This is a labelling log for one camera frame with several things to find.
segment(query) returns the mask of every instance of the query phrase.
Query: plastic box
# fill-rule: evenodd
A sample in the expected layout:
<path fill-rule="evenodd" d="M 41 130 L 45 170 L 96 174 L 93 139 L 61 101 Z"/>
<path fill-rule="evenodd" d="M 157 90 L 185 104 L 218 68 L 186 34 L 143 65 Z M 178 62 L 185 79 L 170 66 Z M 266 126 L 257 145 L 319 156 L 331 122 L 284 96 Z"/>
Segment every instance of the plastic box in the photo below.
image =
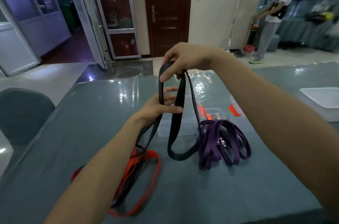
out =
<path fill-rule="evenodd" d="M 228 120 L 236 125 L 242 132 L 252 132 L 255 131 L 250 121 L 245 116 L 244 112 L 239 107 L 238 103 L 235 101 L 233 96 L 230 96 L 231 106 L 229 110 L 231 114 L 229 115 Z"/>
<path fill-rule="evenodd" d="M 324 108 L 339 108 L 339 88 L 337 87 L 302 88 L 300 92 Z"/>
<path fill-rule="evenodd" d="M 200 119 L 204 118 L 204 113 L 201 107 L 201 103 L 199 100 L 197 102 L 197 110 L 199 113 Z M 172 114 L 171 113 L 164 113 L 162 115 L 159 127 L 158 127 L 158 135 L 159 137 L 169 137 L 170 130 L 171 130 L 171 123 L 172 123 Z M 194 113 L 193 108 L 193 101 L 192 96 L 186 95 L 185 96 L 185 104 L 184 104 L 184 111 L 182 113 L 181 119 L 181 126 L 178 133 L 178 136 L 185 136 L 185 135 L 198 135 L 198 123 L 197 117 Z"/>

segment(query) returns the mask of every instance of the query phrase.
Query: gray tablecloth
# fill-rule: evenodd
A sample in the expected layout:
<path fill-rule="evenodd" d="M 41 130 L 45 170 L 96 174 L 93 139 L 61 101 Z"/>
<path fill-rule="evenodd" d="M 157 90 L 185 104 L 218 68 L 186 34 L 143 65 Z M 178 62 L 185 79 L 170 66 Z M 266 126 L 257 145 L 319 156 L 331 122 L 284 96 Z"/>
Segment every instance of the gray tablecloth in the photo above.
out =
<path fill-rule="evenodd" d="M 338 86 L 338 64 L 258 70 L 289 91 Z M 229 92 L 213 72 L 192 77 L 196 98 L 228 116 Z M 170 80 L 166 85 L 175 85 Z M 41 130 L 39 139 L 11 173 L 0 180 L 2 223 L 41 223 L 70 184 L 71 174 L 86 164 L 157 91 L 154 76 L 77 84 Z M 246 133 L 252 157 L 228 168 L 219 162 L 198 168 L 195 154 L 183 162 L 167 155 L 166 138 L 155 137 L 162 171 L 145 208 L 126 219 L 107 215 L 104 223 L 243 223 L 321 209 L 316 198 L 269 151 L 255 132 Z M 177 152 L 193 140 L 178 138 Z M 130 209 L 146 190 L 156 162 L 150 162 L 126 198 Z"/>

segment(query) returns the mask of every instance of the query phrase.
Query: finger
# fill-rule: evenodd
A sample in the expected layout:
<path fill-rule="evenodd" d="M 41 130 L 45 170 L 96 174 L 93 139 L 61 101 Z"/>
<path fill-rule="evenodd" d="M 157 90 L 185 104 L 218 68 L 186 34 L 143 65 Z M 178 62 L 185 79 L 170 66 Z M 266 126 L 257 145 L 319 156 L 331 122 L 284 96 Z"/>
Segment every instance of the finger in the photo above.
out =
<path fill-rule="evenodd" d="M 175 103 L 175 99 L 174 100 L 168 100 L 164 103 L 164 105 L 167 105 L 167 106 L 171 106 Z"/>
<path fill-rule="evenodd" d="M 160 114 L 163 113 L 182 113 L 183 108 L 180 106 L 167 106 L 167 105 L 159 105 Z"/>
<path fill-rule="evenodd" d="M 168 63 L 171 59 L 173 59 L 176 56 L 177 56 L 177 47 L 175 45 L 169 51 L 167 51 L 167 53 L 165 53 L 165 56 L 164 56 L 164 59 L 161 65 Z"/>
<path fill-rule="evenodd" d="M 160 82 L 166 82 L 169 80 L 174 74 L 182 73 L 182 70 L 184 69 L 184 64 L 180 58 L 177 59 L 176 62 L 173 63 L 172 66 L 170 66 L 167 70 L 164 71 L 164 73 L 160 76 Z"/>
<path fill-rule="evenodd" d="M 175 92 L 177 91 L 178 88 L 177 87 L 165 87 L 164 88 L 164 94 L 168 93 L 168 92 Z"/>
<path fill-rule="evenodd" d="M 164 102 L 168 101 L 168 100 L 175 100 L 177 98 L 176 94 L 167 94 L 164 96 Z"/>

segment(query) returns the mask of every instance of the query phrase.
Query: sneaker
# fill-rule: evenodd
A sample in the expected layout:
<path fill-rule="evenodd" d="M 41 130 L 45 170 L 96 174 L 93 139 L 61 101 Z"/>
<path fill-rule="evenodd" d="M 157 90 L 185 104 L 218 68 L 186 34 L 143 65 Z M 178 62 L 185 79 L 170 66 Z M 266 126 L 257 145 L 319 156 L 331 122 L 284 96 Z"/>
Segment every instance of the sneaker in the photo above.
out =
<path fill-rule="evenodd" d="M 264 61 L 261 59 L 261 60 L 250 60 L 249 63 L 250 64 L 261 64 L 263 63 Z"/>

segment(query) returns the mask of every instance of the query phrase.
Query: wooden door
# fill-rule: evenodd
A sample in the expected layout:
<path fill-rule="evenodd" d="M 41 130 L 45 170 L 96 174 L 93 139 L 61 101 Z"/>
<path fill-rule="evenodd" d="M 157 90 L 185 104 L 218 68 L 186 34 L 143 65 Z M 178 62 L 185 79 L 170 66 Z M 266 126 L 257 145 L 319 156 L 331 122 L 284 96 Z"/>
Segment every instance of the wooden door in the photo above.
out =
<path fill-rule="evenodd" d="M 179 42 L 188 42 L 191 0 L 145 0 L 150 54 L 161 57 Z"/>

